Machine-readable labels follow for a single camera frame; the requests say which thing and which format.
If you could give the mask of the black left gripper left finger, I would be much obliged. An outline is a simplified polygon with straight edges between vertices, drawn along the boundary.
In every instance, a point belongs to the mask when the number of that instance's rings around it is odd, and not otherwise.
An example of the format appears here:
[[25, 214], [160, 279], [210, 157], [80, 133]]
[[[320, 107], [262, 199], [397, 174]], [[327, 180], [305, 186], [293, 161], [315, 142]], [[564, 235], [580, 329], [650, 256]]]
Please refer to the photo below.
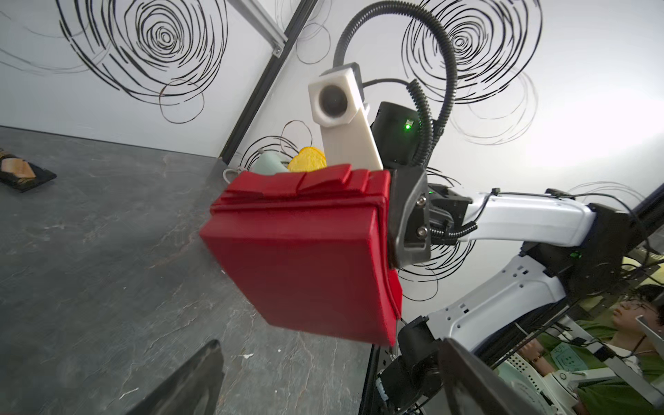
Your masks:
[[127, 414], [215, 414], [223, 366], [221, 343], [211, 340]]

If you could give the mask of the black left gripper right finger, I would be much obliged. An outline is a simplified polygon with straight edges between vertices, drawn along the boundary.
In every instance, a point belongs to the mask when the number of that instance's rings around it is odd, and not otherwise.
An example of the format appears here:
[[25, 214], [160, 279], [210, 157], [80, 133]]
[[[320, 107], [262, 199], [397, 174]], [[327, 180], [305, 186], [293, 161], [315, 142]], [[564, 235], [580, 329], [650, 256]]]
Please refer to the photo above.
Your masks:
[[439, 373], [452, 414], [527, 415], [538, 409], [465, 349], [446, 338], [439, 344]]

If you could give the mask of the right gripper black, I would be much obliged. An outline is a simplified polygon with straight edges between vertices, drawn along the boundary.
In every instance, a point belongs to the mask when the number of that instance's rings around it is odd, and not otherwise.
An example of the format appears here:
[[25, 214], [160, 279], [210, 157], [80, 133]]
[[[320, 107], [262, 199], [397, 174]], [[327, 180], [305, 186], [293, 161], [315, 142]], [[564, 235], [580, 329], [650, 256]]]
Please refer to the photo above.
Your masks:
[[422, 167], [391, 172], [388, 204], [389, 264], [393, 269], [420, 264], [431, 257], [432, 244], [456, 244], [474, 231], [465, 216], [472, 199], [450, 188], [429, 185]]

